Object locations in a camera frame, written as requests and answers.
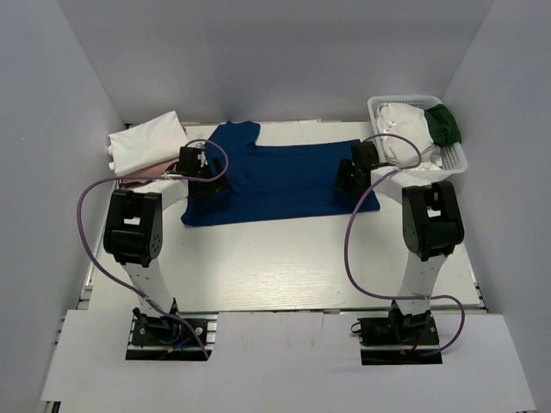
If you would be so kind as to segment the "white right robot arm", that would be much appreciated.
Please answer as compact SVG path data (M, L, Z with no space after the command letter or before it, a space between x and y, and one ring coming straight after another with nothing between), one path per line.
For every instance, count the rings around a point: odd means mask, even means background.
M350 280L349 246L352 225L364 201L374 192L401 205L402 235L408 257L399 291L395 296L358 291L387 299L398 316L388 322L390 336L407 343L420 331L416 317L427 317L436 279L455 246L464 239L464 226L455 189L450 181L430 182L390 163L382 163L375 145L361 142L351 148L352 158L339 165L334 193L356 198L344 239L344 266Z

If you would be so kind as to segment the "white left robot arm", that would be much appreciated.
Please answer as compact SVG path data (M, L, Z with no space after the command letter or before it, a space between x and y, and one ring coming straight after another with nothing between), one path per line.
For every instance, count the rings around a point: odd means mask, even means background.
M127 273L125 285L139 297L139 311L155 317L152 333L164 343L176 341L182 322L177 302L165 284L158 260L164 235L164 210L189 198L192 188L211 194L225 189L229 158L225 151L213 162L202 159L200 141L180 148L176 168L137 188L117 188L111 194L103 233L103 248Z

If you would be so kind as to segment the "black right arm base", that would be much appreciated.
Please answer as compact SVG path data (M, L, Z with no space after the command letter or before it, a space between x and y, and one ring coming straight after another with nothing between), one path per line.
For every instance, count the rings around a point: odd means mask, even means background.
M364 366L440 365L443 363L431 311L404 315L397 304L384 316L360 317L350 326L359 337Z

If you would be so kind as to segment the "blue t shirt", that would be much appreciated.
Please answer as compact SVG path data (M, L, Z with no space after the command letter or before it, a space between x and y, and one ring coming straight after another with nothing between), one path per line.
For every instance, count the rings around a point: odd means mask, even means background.
M203 200L188 201L184 225L205 227L275 219L344 215L356 200L333 185L355 140L316 145L261 146L259 124L227 122L206 144L211 165L226 167L230 187Z

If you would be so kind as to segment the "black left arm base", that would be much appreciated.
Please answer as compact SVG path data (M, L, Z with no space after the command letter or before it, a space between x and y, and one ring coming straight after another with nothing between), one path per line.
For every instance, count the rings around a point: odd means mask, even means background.
M138 307L127 340L126 361L207 361L214 349L216 319L150 317Z

